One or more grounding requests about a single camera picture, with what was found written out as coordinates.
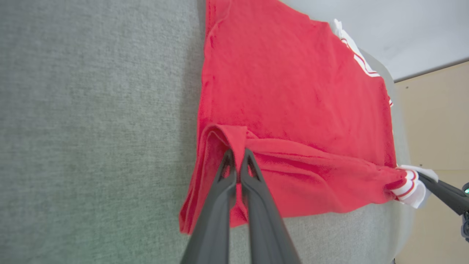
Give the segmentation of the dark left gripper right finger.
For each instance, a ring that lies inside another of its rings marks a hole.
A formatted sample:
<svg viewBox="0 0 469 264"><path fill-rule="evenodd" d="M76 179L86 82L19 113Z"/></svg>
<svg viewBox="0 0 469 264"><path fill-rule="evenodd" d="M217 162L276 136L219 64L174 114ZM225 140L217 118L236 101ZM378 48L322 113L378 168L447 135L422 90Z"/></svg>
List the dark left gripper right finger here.
<svg viewBox="0 0 469 264"><path fill-rule="evenodd" d="M254 154L245 149L240 169L243 203L248 209L251 264L301 264Z"/></svg>

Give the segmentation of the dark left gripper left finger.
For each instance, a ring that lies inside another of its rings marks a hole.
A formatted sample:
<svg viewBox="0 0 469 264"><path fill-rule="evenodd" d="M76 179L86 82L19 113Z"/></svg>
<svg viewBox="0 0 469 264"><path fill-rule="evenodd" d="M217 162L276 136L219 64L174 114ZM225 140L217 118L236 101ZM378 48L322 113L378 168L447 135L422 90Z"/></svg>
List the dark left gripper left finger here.
<svg viewBox="0 0 469 264"><path fill-rule="evenodd" d="M230 210L236 203L232 150L221 160L180 264L229 264Z"/></svg>

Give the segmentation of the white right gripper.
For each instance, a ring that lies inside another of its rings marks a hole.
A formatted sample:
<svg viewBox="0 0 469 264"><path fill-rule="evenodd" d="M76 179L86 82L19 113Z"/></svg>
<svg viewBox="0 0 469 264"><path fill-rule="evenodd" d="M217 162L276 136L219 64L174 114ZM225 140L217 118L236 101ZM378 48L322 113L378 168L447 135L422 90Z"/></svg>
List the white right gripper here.
<svg viewBox="0 0 469 264"><path fill-rule="evenodd" d="M462 235L469 243L469 182L464 184L463 190L460 190L443 181L436 181L421 172L419 172L419 180L456 214L463 215Z"/></svg>

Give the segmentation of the red Bulls 23 jersey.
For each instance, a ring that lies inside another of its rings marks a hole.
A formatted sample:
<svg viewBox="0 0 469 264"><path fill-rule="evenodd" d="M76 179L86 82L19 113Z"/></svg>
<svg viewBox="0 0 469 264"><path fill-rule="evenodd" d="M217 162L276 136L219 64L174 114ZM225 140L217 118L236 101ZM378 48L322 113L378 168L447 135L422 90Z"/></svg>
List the red Bulls 23 jersey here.
<svg viewBox="0 0 469 264"><path fill-rule="evenodd" d="M391 100L335 21L279 0L206 0L196 163L179 214L191 234L224 152L253 152L282 217L428 197L397 165Z"/></svg>

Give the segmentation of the grey fabric sofa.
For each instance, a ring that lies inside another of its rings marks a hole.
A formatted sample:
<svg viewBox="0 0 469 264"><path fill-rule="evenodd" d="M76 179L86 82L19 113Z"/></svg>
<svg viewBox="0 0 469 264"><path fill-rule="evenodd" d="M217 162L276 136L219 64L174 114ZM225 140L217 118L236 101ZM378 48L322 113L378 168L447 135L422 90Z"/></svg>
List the grey fabric sofa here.
<svg viewBox="0 0 469 264"><path fill-rule="evenodd" d="M204 0L0 0L0 264L179 264Z"/></svg>

